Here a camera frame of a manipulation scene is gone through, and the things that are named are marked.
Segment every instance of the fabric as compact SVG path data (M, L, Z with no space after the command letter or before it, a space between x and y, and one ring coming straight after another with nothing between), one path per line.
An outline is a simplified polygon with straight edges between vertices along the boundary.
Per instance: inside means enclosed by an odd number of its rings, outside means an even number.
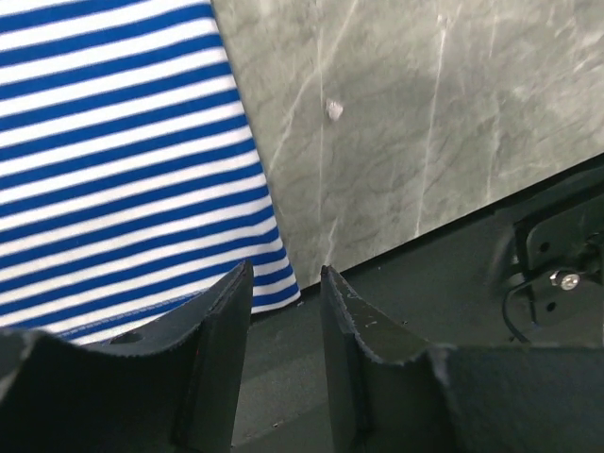
M0 2L0 326L102 341L247 258L298 298L210 1Z

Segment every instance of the white spot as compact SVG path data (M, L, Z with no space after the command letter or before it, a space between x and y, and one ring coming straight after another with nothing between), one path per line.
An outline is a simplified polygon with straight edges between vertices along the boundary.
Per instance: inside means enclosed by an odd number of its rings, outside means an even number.
M331 121L338 121L344 112L344 107L338 101L328 99L326 102L326 112Z

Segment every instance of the white vein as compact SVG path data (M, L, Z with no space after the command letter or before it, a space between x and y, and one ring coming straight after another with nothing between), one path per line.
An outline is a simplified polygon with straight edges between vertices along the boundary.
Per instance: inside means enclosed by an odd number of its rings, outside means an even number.
M424 157L424 173L422 175L422 191L419 198L419 213L417 215L417 223L415 224L415 236L419 236L420 226L422 223L422 210L424 207L424 195L428 182L428 166L430 161L430 147L432 145L432 130L434 129L434 117L436 116L436 99L438 97L438 89L441 85L441 72L443 71L443 56L445 53L447 28L441 30L441 45L439 48L438 69L436 73L436 82L434 83L434 97L432 97L432 106L430 107L430 123L428 128L428 137L426 138L426 156Z
M310 83L314 80L314 78L317 76L321 76L323 71L328 67L328 65L333 60L333 57L334 57L336 51L338 50L338 47L340 46L340 41L344 37L344 34L347 31L348 26L350 25L352 15L355 12L355 10L357 9L358 3L359 3L359 0L354 0L352 2L352 5L348 9L348 12L346 13L346 16L344 18L344 22L343 22L342 26L340 27L340 30L338 31L336 38L333 40L333 44L329 48L329 51L327 52L326 56L322 59L321 59L321 56L319 56L319 61L317 62L317 66L309 74L309 76L304 80L304 82L302 82L302 85L300 86L300 90L298 90L298 93L297 93L294 101L292 102L292 105L290 106L290 108L287 111L287 114L285 115L285 122L286 122L285 130L283 131L283 134L281 135L281 138L279 139L279 142L277 144L277 148L275 149L275 153L273 154L273 157L271 158L271 160L268 164L268 169L266 171L266 173L268 175L270 175L272 170L275 168L275 163L281 154L283 145L285 144L287 139L290 137L290 134L292 133L292 124L294 123L295 110L297 109L297 107L300 103L300 100L302 99L302 95L304 94L306 89L309 87Z

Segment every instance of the marble surface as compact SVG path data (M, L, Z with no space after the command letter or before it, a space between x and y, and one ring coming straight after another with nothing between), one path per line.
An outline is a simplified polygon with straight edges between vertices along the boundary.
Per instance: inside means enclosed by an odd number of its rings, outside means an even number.
M303 287L604 151L601 0L212 3Z

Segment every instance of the black cable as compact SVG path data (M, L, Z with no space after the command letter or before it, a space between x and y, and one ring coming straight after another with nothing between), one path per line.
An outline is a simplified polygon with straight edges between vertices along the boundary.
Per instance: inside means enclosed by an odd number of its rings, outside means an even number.
M530 286L533 282L534 282L533 279L527 280L527 281L520 283L519 285L511 288L506 293L506 296L503 298L503 304L501 304L501 314L503 315L503 322L506 323L506 326L508 327L508 329L510 330L510 332L512 333L514 338L516 338L520 343L530 343L530 341L527 337L525 337L522 334L522 332L520 330L518 330L516 328L516 326L513 324L512 320L510 319L510 316L508 316L508 302L510 302L510 299L512 299L512 296L514 294L518 293L521 290L524 290L525 288Z

